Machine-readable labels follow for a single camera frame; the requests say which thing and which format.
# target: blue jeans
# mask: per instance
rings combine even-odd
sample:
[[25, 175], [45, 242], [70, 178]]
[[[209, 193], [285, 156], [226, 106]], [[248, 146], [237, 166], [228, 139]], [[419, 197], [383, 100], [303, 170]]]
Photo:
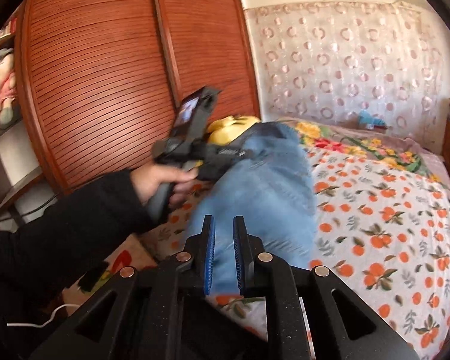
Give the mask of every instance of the blue jeans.
[[291, 266], [306, 268], [308, 264], [317, 225], [306, 152], [288, 126], [273, 122], [261, 127], [275, 133], [256, 133], [246, 139], [243, 148], [252, 150], [255, 158], [233, 165], [200, 202], [187, 225], [185, 236], [190, 237], [201, 232], [205, 215], [215, 217], [212, 293], [239, 292], [233, 246], [237, 215], [244, 217], [249, 234], [262, 239], [266, 251]]

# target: metal screw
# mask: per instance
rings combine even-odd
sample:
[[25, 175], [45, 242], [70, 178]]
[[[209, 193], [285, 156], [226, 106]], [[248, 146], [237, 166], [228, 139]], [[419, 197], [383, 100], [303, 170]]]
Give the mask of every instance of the metal screw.
[[135, 273], [135, 269], [133, 269], [131, 266], [126, 266], [120, 269], [120, 276], [123, 278], [129, 278], [130, 276], [133, 276]]
[[186, 251], [181, 251], [179, 254], [176, 255], [176, 259], [182, 263], [187, 262], [191, 258], [192, 258], [191, 254]]
[[317, 276], [321, 276], [322, 278], [326, 278], [330, 273], [330, 270], [326, 266], [319, 265], [315, 268], [315, 274]]
[[258, 259], [260, 261], [263, 261], [264, 263], [268, 263], [268, 262], [272, 261], [273, 258], [274, 257], [270, 253], [267, 253], [265, 251], [258, 255]]

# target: black sleeve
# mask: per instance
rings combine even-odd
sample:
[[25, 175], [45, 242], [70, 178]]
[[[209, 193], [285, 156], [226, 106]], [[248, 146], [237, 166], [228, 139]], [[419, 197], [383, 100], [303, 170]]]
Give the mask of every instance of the black sleeve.
[[130, 180], [111, 173], [60, 199], [17, 232], [0, 231], [0, 277], [46, 302], [150, 219]]

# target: person's left hand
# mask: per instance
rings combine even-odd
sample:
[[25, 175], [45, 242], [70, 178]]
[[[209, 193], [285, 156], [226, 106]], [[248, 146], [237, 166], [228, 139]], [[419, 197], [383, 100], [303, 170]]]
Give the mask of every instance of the person's left hand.
[[193, 183], [198, 175], [196, 168], [185, 172], [174, 166], [145, 164], [130, 173], [130, 180], [142, 204], [145, 204], [162, 183], [176, 183], [174, 194], [170, 198], [172, 209], [180, 207], [191, 193]]

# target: wooden wardrobe door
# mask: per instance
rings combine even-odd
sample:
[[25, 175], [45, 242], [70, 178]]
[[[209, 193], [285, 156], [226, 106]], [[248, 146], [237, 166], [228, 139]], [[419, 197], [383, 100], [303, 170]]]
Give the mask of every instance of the wooden wardrobe door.
[[61, 188], [150, 158], [175, 115], [153, 0], [27, 0], [19, 31], [25, 123]]
[[240, 0], [157, 0], [175, 99], [203, 85], [222, 90], [214, 119], [260, 115]]

